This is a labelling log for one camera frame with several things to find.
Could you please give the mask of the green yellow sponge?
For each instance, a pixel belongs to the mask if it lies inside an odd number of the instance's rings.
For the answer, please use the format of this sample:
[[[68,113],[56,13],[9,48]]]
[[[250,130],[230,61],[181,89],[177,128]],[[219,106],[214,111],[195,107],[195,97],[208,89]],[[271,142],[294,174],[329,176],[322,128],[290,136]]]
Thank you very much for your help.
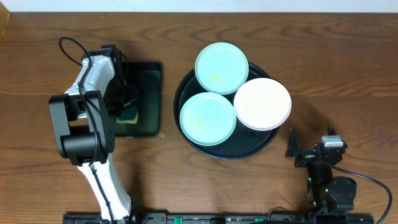
[[[136,124],[139,119],[137,106],[123,109],[120,116],[117,118],[117,122],[120,124]]]

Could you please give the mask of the white pink plate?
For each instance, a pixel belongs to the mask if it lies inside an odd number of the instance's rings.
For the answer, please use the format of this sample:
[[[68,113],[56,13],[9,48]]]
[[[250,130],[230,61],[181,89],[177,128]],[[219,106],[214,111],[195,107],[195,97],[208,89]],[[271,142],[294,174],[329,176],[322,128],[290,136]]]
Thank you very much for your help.
[[[236,116],[256,131],[278,128],[287,120],[292,100],[283,84],[271,78],[255,78],[236,92],[233,101]]]

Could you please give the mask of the mint plate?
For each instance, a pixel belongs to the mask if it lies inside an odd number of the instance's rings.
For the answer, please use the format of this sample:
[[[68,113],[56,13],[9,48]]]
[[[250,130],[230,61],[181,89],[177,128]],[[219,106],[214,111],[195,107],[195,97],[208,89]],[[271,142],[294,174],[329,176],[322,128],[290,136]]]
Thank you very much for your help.
[[[236,113],[224,96],[203,92],[183,104],[179,121],[189,140],[202,146],[215,146],[225,142],[234,132]]]
[[[243,51],[227,42],[206,46],[195,61],[195,76],[207,91],[220,95],[236,92],[247,80],[249,63]]]

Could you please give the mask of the mint plate top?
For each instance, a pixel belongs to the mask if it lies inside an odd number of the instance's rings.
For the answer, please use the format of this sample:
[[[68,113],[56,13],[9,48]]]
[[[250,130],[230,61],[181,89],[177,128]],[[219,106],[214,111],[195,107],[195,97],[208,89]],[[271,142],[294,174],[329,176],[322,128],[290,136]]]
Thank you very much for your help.
[[[236,92],[247,80],[249,63],[243,51],[227,42],[206,46],[195,61],[195,76],[207,91],[220,95]]]

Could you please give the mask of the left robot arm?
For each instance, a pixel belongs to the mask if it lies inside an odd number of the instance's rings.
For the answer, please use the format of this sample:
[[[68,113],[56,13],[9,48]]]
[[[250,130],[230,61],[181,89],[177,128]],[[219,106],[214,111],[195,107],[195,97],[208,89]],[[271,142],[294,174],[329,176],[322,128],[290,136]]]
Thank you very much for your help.
[[[127,59],[115,45],[84,51],[79,64],[74,84],[49,99],[57,149],[89,182],[100,205],[100,221],[127,223],[131,199],[113,161],[116,132],[111,118],[132,107],[138,93],[127,77]]]

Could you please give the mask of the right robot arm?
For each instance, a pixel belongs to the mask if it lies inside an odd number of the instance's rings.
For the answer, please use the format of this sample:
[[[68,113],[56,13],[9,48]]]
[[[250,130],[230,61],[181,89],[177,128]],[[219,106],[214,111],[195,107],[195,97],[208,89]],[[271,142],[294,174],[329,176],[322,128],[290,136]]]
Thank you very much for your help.
[[[345,176],[334,176],[332,167],[343,159],[348,145],[329,126],[328,134],[321,138],[313,150],[301,150],[298,137],[290,128],[285,157],[294,158],[294,166],[308,171],[307,199],[317,209],[328,213],[354,209],[357,183]]]

